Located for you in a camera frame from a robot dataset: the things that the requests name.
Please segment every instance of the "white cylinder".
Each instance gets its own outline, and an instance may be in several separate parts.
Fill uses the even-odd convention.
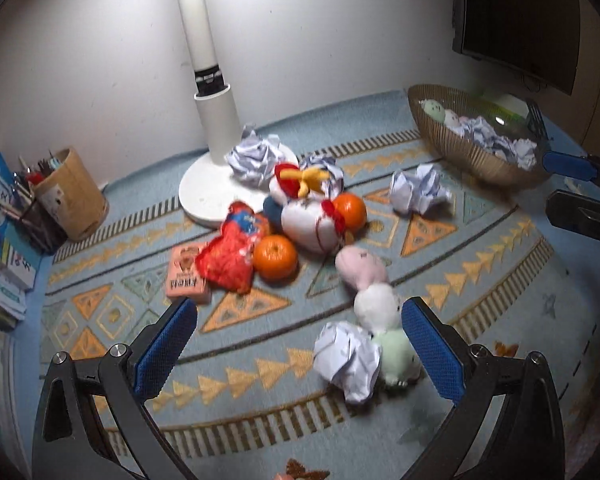
[[[178,0],[195,72],[218,64],[205,0]]]
[[[194,99],[206,134],[211,160],[215,164],[226,164],[224,156],[242,139],[231,85],[227,85],[217,94],[205,97],[195,95]]]

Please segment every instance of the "orange box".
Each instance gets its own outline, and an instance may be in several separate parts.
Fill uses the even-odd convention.
[[[196,256],[206,243],[189,243],[171,250],[169,271],[167,272],[167,298],[191,298],[198,304],[211,302],[211,288],[196,270]]]

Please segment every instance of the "white wall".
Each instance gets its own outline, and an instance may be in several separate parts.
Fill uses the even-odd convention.
[[[452,0],[207,3],[242,122],[417,82],[526,93],[507,70],[451,51]],[[592,76],[574,98],[537,95],[558,118],[568,110],[576,134],[600,81],[600,19],[590,19],[581,66]],[[0,149],[13,164],[72,144],[103,182],[201,147],[194,92],[176,0],[8,0],[0,12]]]

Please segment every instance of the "brown transparent bowl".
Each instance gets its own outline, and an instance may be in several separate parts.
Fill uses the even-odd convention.
[[[408,90],[409,106],[413,119],[423,138],[427,139],[441,156],[451,161],[461,170],[501,187],[517,189],[535,187],[549,178],[542,168],[542,155],[547,150],[546,142],[538,139],[526,127],[524,120],[515,114],[467,92],[441,85],[415,85]],[[509,139],[531,139],[538,144],[535,150],[536,165],[531,171],[523,170],[514,164],[501,160],[486,152],[470,140],[463,139],[428,116],[420,101],[435,99],[443,107],[455,111],[458,116],[476,118],[482,116],[499,135]]]

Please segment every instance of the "patterned tablecloth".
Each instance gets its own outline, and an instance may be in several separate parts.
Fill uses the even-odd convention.
[[[279,134],[299,155],[335,156],[348,190],[368,208],[358,243],[382,257],[398,294],[422,296],[467,342],[496,354],[543,352],[565,427],[575,423],[600,366],[600,310],[514,198],[481,187],[420,139],[403,92],[315,110],[264,132]],[[74,358],[102,355],[115,342],[132,341],[166,309],[170,247],[214,236],[186,217],[176,196],[194,158],[112,186],[106,224],[56,254],[43,308],[41,377],[59,349]],[[391,174],[430,161],[454,194],[451,207],[433,218],[397,216],[387,198]],[[291,283],[274,287],[256,278],[246,296],[215,290],[160,396],[147,403],[201,479],[232,472],[270,479],[289,458],[332,478],[399,478],[450,409],[428,378],[401,394],[379,392],[364,409],[345,405],[328,388],[312,371],[312,347],[327,321],[355,320],[353,296],[333,257],[300,258]],[[106,403],[97,405],[128,465]],[[479,457],[497,408],[495,400],[470,461]]]

